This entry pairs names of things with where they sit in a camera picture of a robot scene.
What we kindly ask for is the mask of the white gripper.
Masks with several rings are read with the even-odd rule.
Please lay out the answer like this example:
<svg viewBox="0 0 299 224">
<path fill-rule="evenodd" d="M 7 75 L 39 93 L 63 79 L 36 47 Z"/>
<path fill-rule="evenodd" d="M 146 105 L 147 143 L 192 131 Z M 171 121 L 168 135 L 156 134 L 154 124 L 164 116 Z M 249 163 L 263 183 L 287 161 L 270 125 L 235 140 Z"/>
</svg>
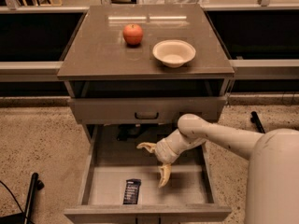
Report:
<svg viewBox="0 0 299 224">
<path fill-rule="evenodd" d="M 178 158 L 178 140 L 176 138 L 163 138 L 157 144 L 143 142 L 136 146 L 137 149 L 146 149 L 149 153 L 154 153 L 157 159 L 165 163 L 159 166 L 160 181 L 159 188 L 164 187 L 171 175 L 171 165 Z"/>
</svg>

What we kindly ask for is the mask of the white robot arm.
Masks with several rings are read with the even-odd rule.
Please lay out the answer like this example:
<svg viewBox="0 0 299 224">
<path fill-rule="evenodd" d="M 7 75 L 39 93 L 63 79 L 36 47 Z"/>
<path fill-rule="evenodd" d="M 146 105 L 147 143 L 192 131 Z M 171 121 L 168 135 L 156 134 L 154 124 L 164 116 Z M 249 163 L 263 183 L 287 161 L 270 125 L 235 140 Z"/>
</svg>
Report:
<svg viewBox="0 0 299 224">
<path fill-rule="evenodd" d="M 268 133 L 209 123 L 185 114 L 178 128 L 157 143 L 143 142 L 162 164 L 159 186 L 167 184 L 171 164 L 189 149 L 210 141 L 249 161 L 244 224 L 299 224 L 299 132 Z"/>
</svg>

